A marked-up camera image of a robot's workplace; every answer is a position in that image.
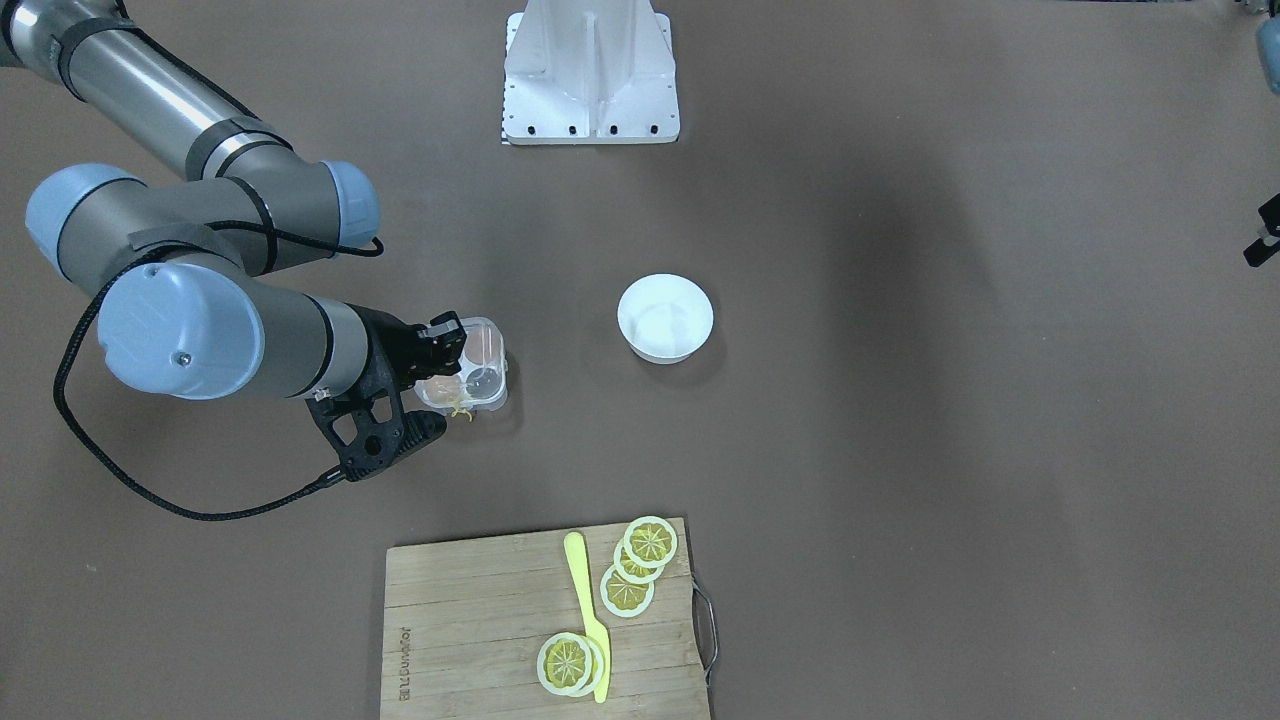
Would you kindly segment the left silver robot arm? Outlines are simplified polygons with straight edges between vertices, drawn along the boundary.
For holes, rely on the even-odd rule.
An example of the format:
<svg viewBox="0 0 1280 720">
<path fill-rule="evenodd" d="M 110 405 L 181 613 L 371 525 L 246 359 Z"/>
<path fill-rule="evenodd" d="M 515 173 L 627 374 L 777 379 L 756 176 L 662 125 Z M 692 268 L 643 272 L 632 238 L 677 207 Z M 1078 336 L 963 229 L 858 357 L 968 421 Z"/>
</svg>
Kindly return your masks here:
<svg viewBox="0 0 1280 720">
<path fill-rule="evenodd" d="M 1260 65 L 1268 91 L 1279 96 L 1280 94 L 1280 40 L 1279 40 L 1279 14 L 1275 13 L 1263 20 L 1254 33 L 1256 47 L 1260 56 Z"/>
</svg>

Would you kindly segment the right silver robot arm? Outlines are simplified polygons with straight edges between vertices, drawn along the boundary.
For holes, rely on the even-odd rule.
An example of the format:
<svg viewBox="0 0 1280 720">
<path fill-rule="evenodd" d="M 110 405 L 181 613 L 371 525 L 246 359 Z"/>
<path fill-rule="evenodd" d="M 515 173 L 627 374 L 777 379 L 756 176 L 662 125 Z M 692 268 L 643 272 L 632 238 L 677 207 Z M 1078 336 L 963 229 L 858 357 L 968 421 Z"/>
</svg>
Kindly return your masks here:
<svg viewBox="0 0 1280 720">
<path fill-rule="evenodd" d="M 100 163 L 32 193 L 29 236 L 100 297 L 99 342 L 136 389 L 187 400 L 397 396 L 460 369 L 453 313 L 411 325 L 262 284 L 375 258 L 381 209 L 347 161 L 307 161 L 274 127 L 141 29 L 122 1 L 5 1 L 3 64 L 61 86 L 183 177 L 152 187 Z"/>
</svg>

